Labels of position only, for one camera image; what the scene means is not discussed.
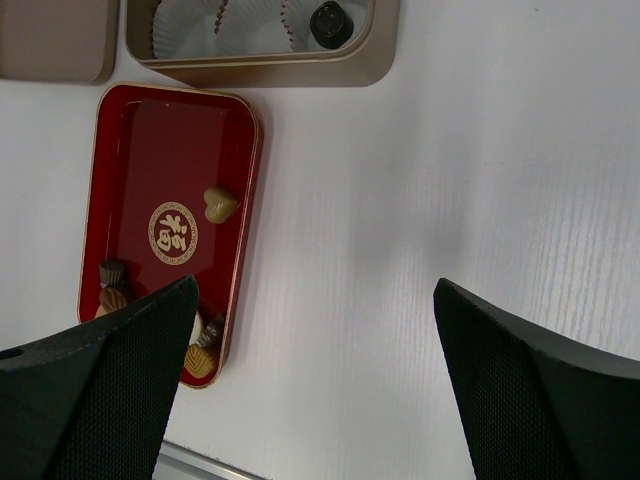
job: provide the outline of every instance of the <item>circular logo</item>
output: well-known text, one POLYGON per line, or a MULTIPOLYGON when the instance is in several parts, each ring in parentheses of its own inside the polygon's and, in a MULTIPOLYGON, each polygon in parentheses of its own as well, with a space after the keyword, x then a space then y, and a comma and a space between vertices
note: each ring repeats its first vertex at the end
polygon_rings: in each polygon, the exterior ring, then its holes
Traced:
POLYGON ((160 205, 149 220, 149 244, 167 265, 182 265, 198 246, 198 225, 187 207, 178 202, 160 205))

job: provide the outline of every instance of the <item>chocolate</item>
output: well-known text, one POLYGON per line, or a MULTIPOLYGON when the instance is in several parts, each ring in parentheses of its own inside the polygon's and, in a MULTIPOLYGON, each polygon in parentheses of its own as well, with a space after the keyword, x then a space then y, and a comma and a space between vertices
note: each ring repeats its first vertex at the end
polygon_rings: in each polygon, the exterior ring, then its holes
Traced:
POLYGON ((127 267, 120 262, 106 261, 100 264, 100 284, 102 287, 114 287, 124 283, 127 267))
POLYGON ((195 378, 203 378, 218 369, 220 352, 191 345, 184 358, 184 367, 195 378))

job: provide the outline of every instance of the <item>white surface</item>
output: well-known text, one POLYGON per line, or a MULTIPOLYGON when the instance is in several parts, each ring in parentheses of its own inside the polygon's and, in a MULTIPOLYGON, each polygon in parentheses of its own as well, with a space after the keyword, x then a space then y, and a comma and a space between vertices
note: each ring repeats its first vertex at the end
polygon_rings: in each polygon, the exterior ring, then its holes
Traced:
MULTIPOLYGON (((639 359, 638 18, 406 0, 377 85, 244 92, 268 142, 233 350, 167 439, 275 480, 471 479, 441 276, 639 359)), ((113 80, 170 83, 122 48, 113 80)), ((0 347, 75 323, 103 90, 0 83, 0 347)))

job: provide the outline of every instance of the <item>chocolate in paper cup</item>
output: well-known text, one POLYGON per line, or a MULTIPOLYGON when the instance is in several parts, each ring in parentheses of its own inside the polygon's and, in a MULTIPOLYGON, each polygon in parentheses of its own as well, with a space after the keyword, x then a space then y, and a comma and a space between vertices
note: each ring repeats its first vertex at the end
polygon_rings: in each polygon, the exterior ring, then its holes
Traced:
MULTIPOLYGON (((311 33, 311 17, 313 13, 327 0, 283 0, 283 20, 291 35, 293 50, 307 52, 325 50, 311 33)), ((367 20, 368 0, 336 0, 353 21, 353 34, 345 43, 349 44, 356 38, 367 20)))
POLYGON ((291 53, 282 21, 283 0, 229 0, 218 27, 221 56, 291 53))
POLYGON ((153 17, 155 58, 217 56, 217 28, 224 0, 162 0, 153 17))
POLYGON ((120 262, 106 261, 100 264, 100 284, 113 287, 124 283, 127 267, 120 262))

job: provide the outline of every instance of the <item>red tray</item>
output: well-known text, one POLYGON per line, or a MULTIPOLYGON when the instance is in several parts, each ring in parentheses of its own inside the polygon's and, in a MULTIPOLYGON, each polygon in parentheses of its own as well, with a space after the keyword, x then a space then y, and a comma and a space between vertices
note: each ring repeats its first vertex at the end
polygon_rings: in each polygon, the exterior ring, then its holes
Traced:
POLYGON ((196 388, 213 383, 229 354, 261 149, 256 114, 237 96, 133 84, 111 87, 98 110, 80 322, 95 317, 98 265, 104 260, 127 265, 127 279, 138 297, 194 274, 203 319, 223 313, 226 323, 217 370, 198 379, 183 369, 181 381, 196 388), (203 193, 211 186, 240 202, 221 225, 204 216, 203 193), (170 247, 160 239, 167 228, 180 234, 171 237, 170 247))

